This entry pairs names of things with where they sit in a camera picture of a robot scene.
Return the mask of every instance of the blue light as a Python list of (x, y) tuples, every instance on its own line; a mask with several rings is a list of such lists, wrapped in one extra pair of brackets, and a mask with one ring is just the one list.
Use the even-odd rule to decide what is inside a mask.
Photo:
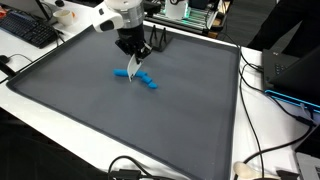
[[(275, 92), (275, 91), (272, 91), (272, 90), (266, 90), (265, 93), (267, 93), (267, 94), (268, 93), (277, 94), (279, 96), (286, 97), (288, 99), (292, 99), (294, 101), (298, 101), (298, 102), (301, 102), (301, 103), (304, 103), (304, 104), (308, 104), (308, 105), (313, 106), (313, 107), (315, 107), (317, 109), (320, 109), (320, 106), (318, 106), (318, 105), (315, 105), (315, 104), (312, 104), (312, 103), (309, 103), (309, 102), (306, 102), (306, 101), (303, 101), (301, 99), (297, 99), (297, 98), (294, 98), (294, 97), (291, 97), (291, 96), (287, 96), (287, 95), (284, 95), (284, 94), (281, 94), (281, 93), (278, 93), (278, 92)], [(274, 98), (274, 99), (278, 99), (278, 100), (281, 100), (283, 102), (286, 102), (286, 103), (289, 103), (289, 104), (293, 104), (295, 106), (299, 106), (300, 107), (300, 104), (294, 103), (292, 101), (288, 101), (288, 100), (285, 100), (285, 99), (282, 99), (282, 98), (278, 98), (278, 97), (275, 97), (275, 96), (271, 96), (271, 97)]]

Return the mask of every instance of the white table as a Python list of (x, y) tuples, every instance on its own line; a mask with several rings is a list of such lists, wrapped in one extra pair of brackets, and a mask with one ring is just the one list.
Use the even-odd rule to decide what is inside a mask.
[[(71, 27), (65, 28), (58, 25), (57, 28), (66, 34), (66, 39), (70, 39), (90, 25), (88, 15), (90, 13), (90, 8), (69, 2), (65, 2), (65, 4), (66, 6), (64, 8), (73, 10), (78, 19)], [(145, 25), (152, 26), (153, 24), (145, 22)], [(223, 43), (172, 28), (167, 28), (167, 30), (215, 43)], [(8, 40), (6, 42), (6, 46), (0, 47), (0, 53), (8, 56), (20, 53), (32, 58), (33, 60), (41, 57), (56, 46), (55, 43), (53, 43), (40, 50), (2, 31), (0, 31), (0, 39)], [(261, 52), (244, 48), (243, 53), (248, 61), (260, 64)], [(28, 62), (23, 58), (15, 57), (9, 63), (9, 66), (14, 70), (18, 70), (24, 67), (27, 63)], [(257, 88), (261, 88), (261, 76), (258, 73), (248, 67), (244, 76), (248, 83)], [(0, 79), (3, 79), (4, 77), (4, 74), (0, 74)], [(301, 125), (291, 117), (288, 117), (278, 108), (277, 105), (258, 92), (249, 89), (246, 85), (243, 85), (243, 92), (246, 105), (261, 142), (262, 149), (289, 142), (300, 137), (307, 131), (306, 126)], [(298, 107), (287, 104), (284, 104), (284, 106), (294, 114), (303, 114)], [(102, 170), (107, 170), (110, 162), (116, 157), (120, 155), (129, 155), (147, 166), (147, 170), (154, 175), (164, 175), (176, 179), (185, 178), (164, 164), (161, 164), (99, 132), (79, 124), (68, 117), (15, 94), (6, 87), (5, 83), (0, 84), (0, 107)], [(243, 161), (256, 151), (257, 145), (241, 104), (240, 95), (238, 95), (234, 125), (232, 163), (236, 161)], [(267, 153), (264, 155), (264, 161), (267, 172), (275, 173), (275, 170), (279, 168), (297, 172), (292, 147)], [(254, 159), (250, 165), (259, 169), (259, 159)], [(116, 163), (114, 167), (132, 169), (135, 166), (129, 161), (121, 160)]]

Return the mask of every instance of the blue block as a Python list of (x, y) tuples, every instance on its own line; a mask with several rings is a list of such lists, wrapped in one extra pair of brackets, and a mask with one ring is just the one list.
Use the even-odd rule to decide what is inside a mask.
[(149, 84), (150, 82), (152, 82), (152, 79), (149, 76), (143, 76), (141, 78), (141, 81), (146, 83), (146, 84)]
[[(116, 76), (128, 77), (128, 72), (126, 69), (114, 69), (113, 74)], [(147, 73), (144, 71), (137, 71), (135, 76), (142, 78), (143, 76), (146, 76), (146, 75)]]
[(148, 84), (148, 87), (151, 88), (151, 89), (157, 89), (157, 88), (158, 88), (158, 85), (157, 85), (156, 83), (154, 83), (154, 82), (150, 82), (150, 83)]
[(113, 74), (121, 77), (128, 77), (128, 72), (125, 69), (114, 69)]
[(137, 76), (139, 78), (143, 78), (144, 76), (147, 76), (147, 75), (148, 75), (148, 73), (146, 73), (144, 71), (137, 71), (135, 76)]

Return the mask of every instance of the electronic equipment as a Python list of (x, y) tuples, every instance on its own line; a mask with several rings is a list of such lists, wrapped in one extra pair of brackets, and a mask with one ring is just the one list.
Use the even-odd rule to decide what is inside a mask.
[(47, 46), (58, 37), (53, 27), (13, 11), (0, 21), (0, 29), (38, 48)]
[(26, 12), (43, 20), (50, 19), (40, 0), (0, 0), (0, 4)]
[(295, 150), (296, 162), (302, 180), (320, 179), (319, 126)]
[(298, 59), (263, 50), (263, 86), (272, 98), (320, 113), (320, 46)]
[[(226, 14), (219, 12), (220, 9), (224, 9), (222, 0), (214, 1), (214, 3), (210, 4), (202, 4), (203, 2), (198, 2), (198, 0), (189, 0), (190, 4), (188, 8), (185, 8), (182, 2), (183, 1), (179, 1), (176, 6), (170, 5), (171, 3), (167, 5), (167, 3), (162, 2), (160, 13), (157, 13), (152, 17), (146, 17), (145, 20), (199, 35), (208, 35), (210, 31), (222, 31), (227, 19)], [(205, 7), (200, 7), (201, 9), (197, 9), (197, 6), (194, 5), (195, 3), (200, 3)], [(175, 8), (181, 8), (180, 12), (175, 12), (177, 11)], [(183, 8), (186, 9), (186, 13), (184, 18), (181, 19)], [(170, 14), (168, 14), (170, 12), (180, 15), (180, 18), (172, 18), (172, 15), (170, 16)], [(213, 25), (213, 22), (216, 19), (221, 20), (219, 25)]]

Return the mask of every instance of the monitor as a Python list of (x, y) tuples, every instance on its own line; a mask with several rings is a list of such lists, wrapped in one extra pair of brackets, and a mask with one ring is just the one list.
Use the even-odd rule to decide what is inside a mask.
[(41, 5), (40, 0), (0, 0), (0, 4), (49, 20), (49, 16)]

